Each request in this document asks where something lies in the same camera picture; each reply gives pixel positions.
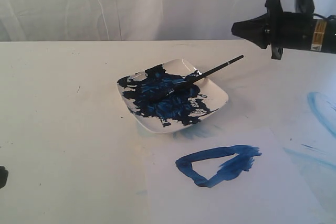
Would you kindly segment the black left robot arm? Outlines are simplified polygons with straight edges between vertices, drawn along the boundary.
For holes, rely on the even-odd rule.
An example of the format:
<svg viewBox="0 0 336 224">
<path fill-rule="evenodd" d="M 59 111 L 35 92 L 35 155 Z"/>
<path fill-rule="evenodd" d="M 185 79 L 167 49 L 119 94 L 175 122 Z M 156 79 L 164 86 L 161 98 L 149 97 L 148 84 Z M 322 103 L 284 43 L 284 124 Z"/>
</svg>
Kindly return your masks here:
<svg viewBox="0 0 336 224">
<path fill-rule="evenodd" d="M 8 179 L 8 170 L 4 166 L 0 166 L 0 188 L 5 187 Z"/>
</svg>

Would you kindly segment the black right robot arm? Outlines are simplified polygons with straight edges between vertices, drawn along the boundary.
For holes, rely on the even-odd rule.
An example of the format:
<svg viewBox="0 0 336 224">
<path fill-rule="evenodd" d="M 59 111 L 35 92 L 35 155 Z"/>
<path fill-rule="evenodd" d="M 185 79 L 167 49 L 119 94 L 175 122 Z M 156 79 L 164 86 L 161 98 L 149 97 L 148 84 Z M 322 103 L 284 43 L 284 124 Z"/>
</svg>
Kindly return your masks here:
<svg viewBox="0 0 336 224">
<path fill-rule="evenodd" d="M 267 12 L 257 18 L 235 22 L 232 34 L 261 49 L 270 46 L 276 60 L 284 49 L 335 54 L 335 19 L 285 12 L 281 0 L 266 0 L 265 7 Z"/>
</svg>

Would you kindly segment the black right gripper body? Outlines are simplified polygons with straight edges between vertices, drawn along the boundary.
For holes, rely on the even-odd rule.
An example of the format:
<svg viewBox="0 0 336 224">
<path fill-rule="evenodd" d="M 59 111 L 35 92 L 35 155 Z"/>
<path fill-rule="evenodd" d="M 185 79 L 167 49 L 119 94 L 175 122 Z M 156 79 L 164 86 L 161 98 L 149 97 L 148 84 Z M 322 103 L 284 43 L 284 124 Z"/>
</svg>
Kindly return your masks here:
<svg viewBox="0 0 336 224">
<path fill-rule="evenodd" d="M 271 45 L 271 58 L 280 60 L 284 49 L 309 51 L 315 20 L 313 11 L 285 12 L 280 0 L 266 0 L 267 43 Z"/>
</svg>

